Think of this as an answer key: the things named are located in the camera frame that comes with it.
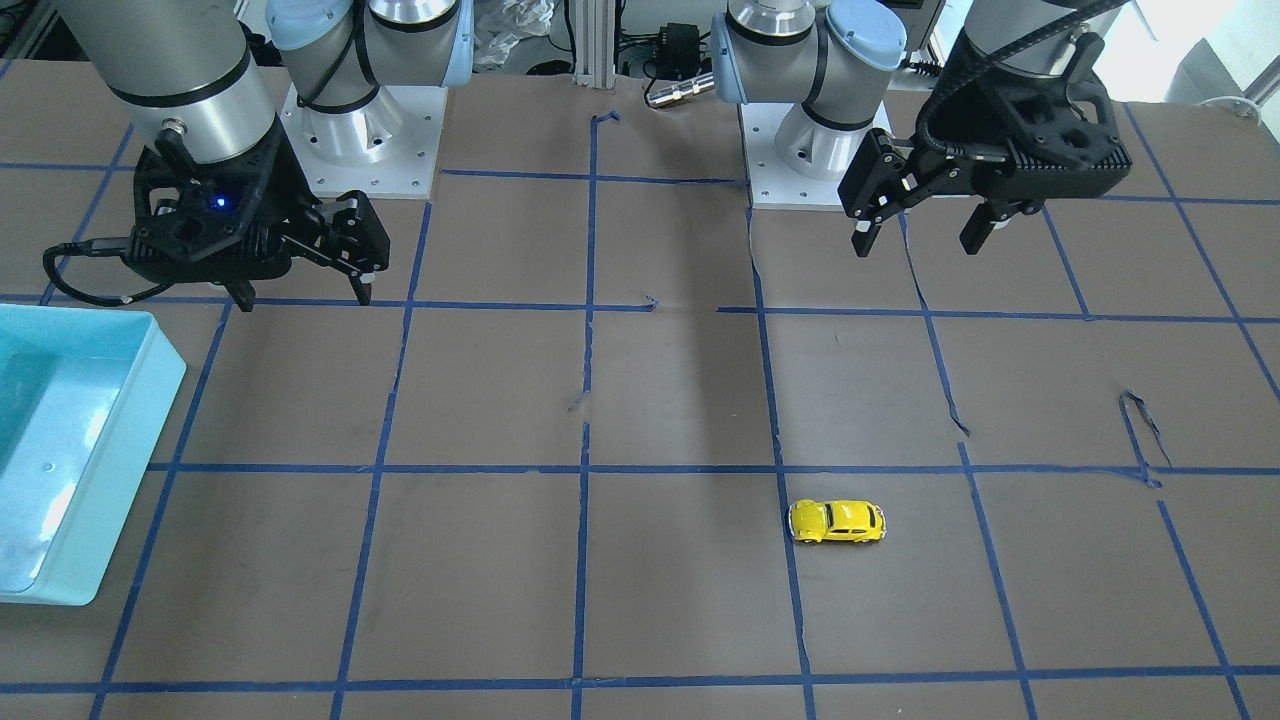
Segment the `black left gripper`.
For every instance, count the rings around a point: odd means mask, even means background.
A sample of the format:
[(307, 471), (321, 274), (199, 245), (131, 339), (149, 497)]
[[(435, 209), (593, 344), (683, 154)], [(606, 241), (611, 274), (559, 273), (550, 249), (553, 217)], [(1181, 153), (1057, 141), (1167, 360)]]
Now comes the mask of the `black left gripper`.
[[(1010, 202), (1046, 199), (1092, 199), (1107, 193), (1133, 168), (1116, 126), (1114, 106), (1092, 64), (1105, 46), (1093, 32), (1082, 36), (1068, 73), (1029, 77), (1001, 65), (945, 99), (929, 118), (941, 143), (978, 150), (960, 159), (960, 172), (943, 176), (941, 193), (978, 195), (960, 231), (968, 256), (1010, 220)], [(884, 220), (915, 206), (927, 195), (908, 179), (936, 161), (933, 150), (887, 129), (868, 128), (838, 182), (838, 200), (855, 227), (854, 252), (867, 258)]]

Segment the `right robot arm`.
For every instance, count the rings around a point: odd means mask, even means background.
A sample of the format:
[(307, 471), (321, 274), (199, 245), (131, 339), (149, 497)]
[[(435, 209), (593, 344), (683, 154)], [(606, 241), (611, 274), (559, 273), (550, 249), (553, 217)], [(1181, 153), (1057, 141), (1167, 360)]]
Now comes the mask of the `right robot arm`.
[(393, 88), (468, 82), (471, 1), (270, 1), (259, 46), (225, 1), (56, 8), (145, 143), (131, 232), (47, 249), (58, 290), (122, 307), (210, 283), (247, 313), (302, 258), (371, 302), (390, 240), (369, 195), (396, 164), (415, 195), (434, 172)]

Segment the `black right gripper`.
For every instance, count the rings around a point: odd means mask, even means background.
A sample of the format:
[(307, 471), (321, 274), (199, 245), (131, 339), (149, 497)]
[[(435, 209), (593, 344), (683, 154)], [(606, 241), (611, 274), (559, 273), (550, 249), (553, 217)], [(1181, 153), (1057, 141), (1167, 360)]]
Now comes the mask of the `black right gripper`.
[(251, 313), (251, 281), (284, 275), (300, 255), (343, 274), (358, 305), (371, 304), (375, 274), (390, 265), (390, 240), (364, 191), (319, 204), (282, 128), (212, 163), (195, 160), (192, 137), (163, 128), (140, 156), (125, 266), (155, 284), (224, 284)]

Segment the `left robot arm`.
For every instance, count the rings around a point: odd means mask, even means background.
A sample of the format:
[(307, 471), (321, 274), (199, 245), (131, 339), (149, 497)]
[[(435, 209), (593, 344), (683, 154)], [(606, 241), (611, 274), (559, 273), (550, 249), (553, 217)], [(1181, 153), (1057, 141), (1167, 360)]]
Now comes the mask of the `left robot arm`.
[(836, 181), (858, 256), (933, 196), (979, 199), (960, 242), (978, 252), (1051, 199), (1094, 199), (1133, 167), (1094, 73), (1116, 1), (974, 1), (909, 138), (874, 126), (908, 28), (879, 1), (731, 1), (710, 51), (726, 102), (790, 105), (778, 146)]

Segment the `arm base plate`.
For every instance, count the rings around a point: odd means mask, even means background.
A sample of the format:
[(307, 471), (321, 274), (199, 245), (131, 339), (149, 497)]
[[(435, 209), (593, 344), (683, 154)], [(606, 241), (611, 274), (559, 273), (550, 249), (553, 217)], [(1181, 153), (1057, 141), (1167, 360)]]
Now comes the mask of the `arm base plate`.
[(799, 104), (744, 104), (739, 113), (756, 210), (842, 211), (838, 183), (863, 137), (873, 127), (890, 129), (884, 104), (869, 126), (855, 131), (820, 126)]
[(360, 190), (371, 199), (429, 200), (449, 90), (390, 86), (365, 108), (333, 115), (297, 105), (289, 87), (282, 124), (321, 199)]

